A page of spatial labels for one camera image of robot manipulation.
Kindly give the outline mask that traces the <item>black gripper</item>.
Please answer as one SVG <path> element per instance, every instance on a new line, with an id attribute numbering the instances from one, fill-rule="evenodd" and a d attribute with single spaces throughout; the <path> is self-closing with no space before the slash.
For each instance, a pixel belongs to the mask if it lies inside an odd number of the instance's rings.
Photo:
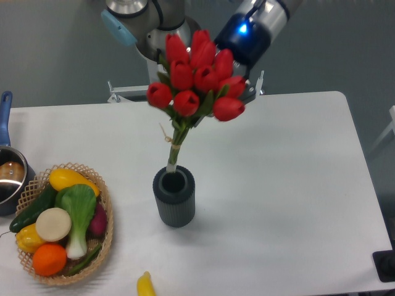
<path id="1" fill-rule="evenodd" d="M 214 39 L 219 50 L 228 49 L 233 54 L 233 60 L 243 71 L 245 89 L 240 95 L 240 101 L 246 105 L 256 98 L 256 87 L 251 83 L 250 71 L 271 45 L 271 33 L 264 25 L 262 10 L 250 10 L 247 13 L 235 13 L 227 21 L 220 33 Z"/>

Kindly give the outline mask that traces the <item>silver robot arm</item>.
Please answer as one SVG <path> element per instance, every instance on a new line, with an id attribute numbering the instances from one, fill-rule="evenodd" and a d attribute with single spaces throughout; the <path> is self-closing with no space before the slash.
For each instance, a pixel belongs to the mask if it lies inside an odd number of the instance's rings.
<path id="1" fill-rule="evenodd" d="M 149 79 L 158 81 L 159 55 L 165 37 L 176 34 L 191 46 L 199 24 L 185 14 L 185 1 L 106 1 L 101 18 L 111 35 L 124 46 L 136 46 L 147 62 Z M 217 50 L 229 49 L 235 75 L 249 78 L 250 71 L 273 43 L 300 1 L 241 1 L 214 39 Z"/>

